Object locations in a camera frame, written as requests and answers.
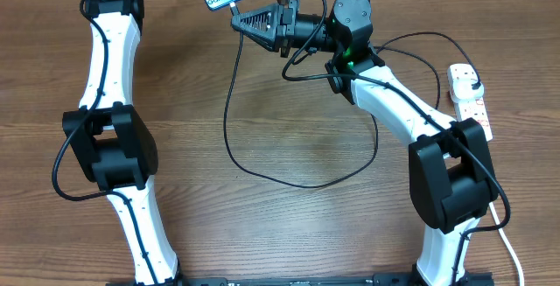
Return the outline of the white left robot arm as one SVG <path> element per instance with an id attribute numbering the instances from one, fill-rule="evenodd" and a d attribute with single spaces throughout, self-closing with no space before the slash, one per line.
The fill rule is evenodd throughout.
<path id="1" fill-rule="evenodd" d="M 66 140 L 53 164 L 53 189 L 69 201 L 104 197 L 113 206 L 135 267 L 132 284 L 183 285 L 158 210 L 157 144 L 132 99 L 144 0 L 80 0 L 79 10 L 92 33 L 89 75 L 78 108 L 62 118 Z M 58 171 L 67 150 L 97 192 L 74 196 L 61 189 Z"/>

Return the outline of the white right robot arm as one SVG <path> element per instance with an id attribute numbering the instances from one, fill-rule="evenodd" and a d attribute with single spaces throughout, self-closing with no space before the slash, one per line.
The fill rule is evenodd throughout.
<path id="1" fill-rule="evenodd" d="M 490 274 L 464 266 L 481 218 L 506 194 L 494 174 L 486 134 L 474 119 L 456 120 L 408 90 L 371 45 L 370 0 L 336 0 L 319 15 L 298 0 L 235 12 L 234 30 L 288 61 L 299 50 L 329 52 L 325 78 L 333 92 L 380 120 L 408 150 L 409 195 L 425 224 L 422 253 L 408 285 L 490 285 Z"/>

